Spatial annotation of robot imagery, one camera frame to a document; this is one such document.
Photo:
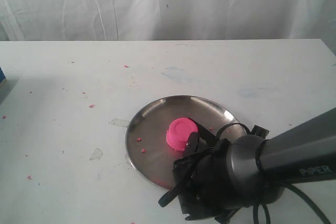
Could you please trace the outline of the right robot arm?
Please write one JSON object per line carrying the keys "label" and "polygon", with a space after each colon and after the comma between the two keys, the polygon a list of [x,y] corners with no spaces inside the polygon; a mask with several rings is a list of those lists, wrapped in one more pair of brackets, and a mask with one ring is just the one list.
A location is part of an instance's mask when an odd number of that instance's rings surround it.
{"label": "right robot arm", "polygon": [[335,110],[304,122],[276,137],[254,126],[234,141],[202,125],[190,134],[183,157],[173,165],[175,187],[160,205],[178,199],[187,220],[214,218],[228,223],[242,208],[278,200],[284,189],[300,196],[323,223],[328,218],[296,184],[335,179]]}

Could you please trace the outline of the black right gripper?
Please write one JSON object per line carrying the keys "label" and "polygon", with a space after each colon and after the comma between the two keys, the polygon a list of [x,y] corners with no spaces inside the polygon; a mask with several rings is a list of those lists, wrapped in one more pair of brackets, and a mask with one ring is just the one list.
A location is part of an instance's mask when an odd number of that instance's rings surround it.
{"label": "black right gripper", "polygon": [[[183,182],[178,200],[186,221],[219,217],[227,221],[234,211],[250,207],[237,191],[229,177],[227,153],[231,143],[217,138],[208,129],[193,120],[198,132],[192,132],[182,158],[173,164],[175,184]],[[199,152],[199,139],[214,145]]]}

